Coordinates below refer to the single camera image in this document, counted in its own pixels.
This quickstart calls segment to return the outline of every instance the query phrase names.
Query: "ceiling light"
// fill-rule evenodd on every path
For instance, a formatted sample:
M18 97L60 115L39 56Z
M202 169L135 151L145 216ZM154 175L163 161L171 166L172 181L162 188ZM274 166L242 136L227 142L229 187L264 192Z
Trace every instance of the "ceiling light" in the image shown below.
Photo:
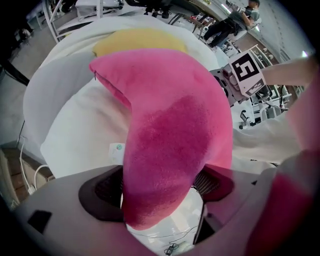
M228 12L228 14L231 13L231 11L229 11L229 9L228 9L224 4L221 4L221 5L222 5L222 7Z

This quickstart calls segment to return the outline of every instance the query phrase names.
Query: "yellow pillow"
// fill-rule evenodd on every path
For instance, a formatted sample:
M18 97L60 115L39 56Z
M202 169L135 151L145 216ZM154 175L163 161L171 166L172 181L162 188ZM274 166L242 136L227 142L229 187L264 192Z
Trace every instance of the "yellow pillow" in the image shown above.
M100 57L114 52L141 48L165 48L187 52L185 44L180 39L153 28L118 30L98 41L93 47L93 52Z

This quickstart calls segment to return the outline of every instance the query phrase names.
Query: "white cable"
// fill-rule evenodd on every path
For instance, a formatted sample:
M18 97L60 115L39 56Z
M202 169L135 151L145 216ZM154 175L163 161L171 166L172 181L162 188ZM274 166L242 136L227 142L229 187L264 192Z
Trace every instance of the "white cable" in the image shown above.
M39 172L39 170L40 170L42 167L49 167L49 166L48 166L47 164L43 164L43 165L40 165L40 166L38 167L38 169L36 169L36 171L35 171L35 173L34 173L34 182L33 182L35 190L37 190L37 179L36 179L37 173Z
M283 111L288 111L288 110L289 110L289 108L283 108L283 107L279 107L279 106L272 105L272 104L266 102L266 101L264 100L264 98L262 98L262 97L259 95L259 93L257 93L257 95L260 97L260 99L261 99L265 104L269 105L270 107L274 107L274 108L277 108L277 109L280 109L280 110L283 110Z
M23 143L22 143L22 147L21 147L21 151L20 151L20 165L21 165L21 171L22 171L22 174L23 174L23 177L24 177L24 180L25 180L25 183L28 187L28 191L30 190L30 185L28 183L28 180L27 180L27 176L26 176L26 173L25 173L25 169L24 169L24 165L22 164L22 151L24 150L24 145L25 145L25 142L26 142L26 138L21 136L21 138L23 138Z

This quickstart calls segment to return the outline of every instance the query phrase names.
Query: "gray shirt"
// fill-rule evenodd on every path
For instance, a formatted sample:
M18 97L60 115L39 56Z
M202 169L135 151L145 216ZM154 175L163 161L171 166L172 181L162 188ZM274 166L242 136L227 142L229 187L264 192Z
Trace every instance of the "gray shirt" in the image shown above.
M252 18L254 22L256 22L260 17L259 11L255 9L246 9L244 13L248 17L248 19ZM248 29L241 13L239 13L238 11L231 12L229 18L237 23L242 30Z

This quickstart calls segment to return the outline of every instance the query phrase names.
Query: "white cushion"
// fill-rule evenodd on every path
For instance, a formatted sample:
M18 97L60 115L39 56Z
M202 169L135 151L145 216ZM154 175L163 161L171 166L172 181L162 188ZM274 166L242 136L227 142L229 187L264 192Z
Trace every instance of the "white cushion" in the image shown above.
M110 143L125 143L131 114L94 78L56 116L40 151L56 178L110 166Z

